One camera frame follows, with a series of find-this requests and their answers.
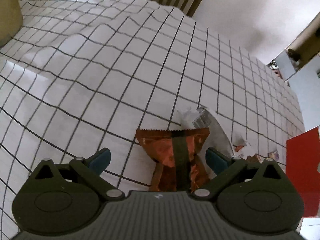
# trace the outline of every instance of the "black tape strip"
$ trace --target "black tape strip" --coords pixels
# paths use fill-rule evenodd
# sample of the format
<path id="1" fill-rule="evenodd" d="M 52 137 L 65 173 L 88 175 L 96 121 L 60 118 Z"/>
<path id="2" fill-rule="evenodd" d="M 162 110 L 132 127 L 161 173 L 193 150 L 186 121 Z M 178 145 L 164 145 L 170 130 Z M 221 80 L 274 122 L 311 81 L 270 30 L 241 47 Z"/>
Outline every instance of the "black tape strip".
<path id="1" fill-rule="evenodd" d="M 184 137 L 186 136 L 185 130 L 177 130 L 177 131 L 171 131 L 171 137 Z"/>
<path id="2" fill-rule="evenodd" d="M 176 165 L 177 191 L 188 191 L 191 187 L 191 167 L 186 137 L 172 137 L 172 147 Z"/>

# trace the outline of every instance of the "orange foil wrapper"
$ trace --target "orange foil wrapper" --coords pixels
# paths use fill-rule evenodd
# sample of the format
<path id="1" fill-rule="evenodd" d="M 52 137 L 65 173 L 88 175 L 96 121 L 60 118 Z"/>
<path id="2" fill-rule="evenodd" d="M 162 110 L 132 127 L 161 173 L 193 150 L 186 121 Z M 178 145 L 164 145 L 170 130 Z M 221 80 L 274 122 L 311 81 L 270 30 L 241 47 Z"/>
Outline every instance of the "orange foil wrapper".
<path id="1" fill-rule="evenodd" d="M 157 162 L 149 190 L 193 192 L 209 182 L 197 156 L 209 133 L 209 128 L 181 131 L 138 129 L 137 140 Z"/>

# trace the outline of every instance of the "red box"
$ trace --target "red box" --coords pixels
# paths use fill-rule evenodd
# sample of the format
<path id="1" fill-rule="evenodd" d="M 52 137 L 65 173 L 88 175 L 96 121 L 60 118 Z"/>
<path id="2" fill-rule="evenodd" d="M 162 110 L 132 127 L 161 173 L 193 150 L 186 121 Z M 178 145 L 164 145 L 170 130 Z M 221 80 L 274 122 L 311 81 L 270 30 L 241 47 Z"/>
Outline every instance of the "red box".
<path id="1" fill-rule="evenodd" d="M 320 137 L 316 127 L 287 141 L 286 174 L 304 202 L 303 217 L 320 215 Z"/>

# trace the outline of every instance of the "grid paper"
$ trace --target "grid paper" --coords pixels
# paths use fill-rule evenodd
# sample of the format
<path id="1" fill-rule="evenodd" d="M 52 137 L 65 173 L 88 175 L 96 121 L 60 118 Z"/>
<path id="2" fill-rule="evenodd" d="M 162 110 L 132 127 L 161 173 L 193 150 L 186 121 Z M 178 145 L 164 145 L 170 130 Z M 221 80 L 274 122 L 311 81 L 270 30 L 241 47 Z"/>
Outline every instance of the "grid paper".
<path id="1" fill-rule="evenodd" d="M 177 109 L 214 109 L 230 140 L 262 157 L 304 132 L 294 92 L 259 60 L 173 7 L 147 0 L 20 0 L 24 23 L 0 49 L 1 239 L 11 204 L 45 157 L 111 150 L 101 175 L 127 193 L 154 171 L 135 130 L 180 129 Z"/>

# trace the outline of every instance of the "table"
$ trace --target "table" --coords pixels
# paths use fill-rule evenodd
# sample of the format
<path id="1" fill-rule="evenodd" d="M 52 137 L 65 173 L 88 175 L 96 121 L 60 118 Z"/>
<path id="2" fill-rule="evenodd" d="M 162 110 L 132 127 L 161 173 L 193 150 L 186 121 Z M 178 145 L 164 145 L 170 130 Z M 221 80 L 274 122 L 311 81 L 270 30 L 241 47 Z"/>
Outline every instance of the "table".
<path id="1" fill-rule="evenodd" d="M 2 239 L 18 228 L 11 203 L 45 157 L 68 163 L 102 147 L 101 175 L 147 190 L 155 163 L 135 130 L 180 129 L 177 109 L 209 107 L 241 138 L 286 163 L 304 132 L 294 92 L 233 41 L 147 0 L 20 0 L 24 24 L 0 49 Z"/>

